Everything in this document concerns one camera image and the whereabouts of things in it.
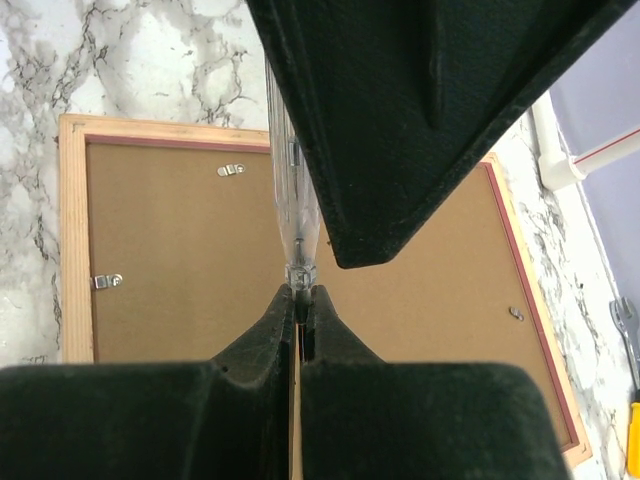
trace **metal tool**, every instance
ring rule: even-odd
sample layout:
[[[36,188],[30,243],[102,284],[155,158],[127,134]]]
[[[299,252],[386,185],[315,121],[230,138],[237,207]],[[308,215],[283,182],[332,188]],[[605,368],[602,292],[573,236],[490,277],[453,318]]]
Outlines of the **metal tool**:
[[[638,331],[640,320],[635,306],[626,297],[620,297],[609,304],[609,310],[616,328],[622,335],[624,346],[627,350],[629,367],[633,375],[633,383],[636,390],[640,389],[640,368],[638,367]]]
[[[626,297],[609,303],[609,309],[616,328],[622,335],[627,350],[629,367],[633,376],[635,395],[631,402],[631,422],[629,423],[629,443],[627,447],[627,470],[634,477],[640,477],[640,373],[638,368],[638,330],[640,321],[635,306]]]
[[[304,360],[305,322],[311,287],[316,281],[320,209],[302,148],[269,62],[266,62],[266,76],[276,208],[287,259],[285,280],[294,295],[300,358]]]

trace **marble surface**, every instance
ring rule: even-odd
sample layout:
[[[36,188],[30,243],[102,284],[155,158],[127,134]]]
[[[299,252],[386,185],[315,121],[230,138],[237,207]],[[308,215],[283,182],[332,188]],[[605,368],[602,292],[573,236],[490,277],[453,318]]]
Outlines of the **marble surface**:
[[[241,0],[0,2],[0,365],[56,362],[57,118],[64,112],[267,128],[264,60]],[[594,456],[624,477],[631,375],[578,189],[541,189],[525,115],[495,147]]]

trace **white pipe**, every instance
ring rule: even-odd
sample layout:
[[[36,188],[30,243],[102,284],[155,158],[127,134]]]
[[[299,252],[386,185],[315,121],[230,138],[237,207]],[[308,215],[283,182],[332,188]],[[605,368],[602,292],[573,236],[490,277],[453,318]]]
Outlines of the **white pipe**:
[[[558,190],[586,178],[564,152],[558,136],[558,125],[553,111],[551,95],[545,92],[533,104],[533,119],[536,126],[540,157],[538,166],[542,184],[549,190]]]
[[[640,150],[640,127],[636,127],[613,140],[589,150],[573,160],[573,164],[583,175],[615,162]]]

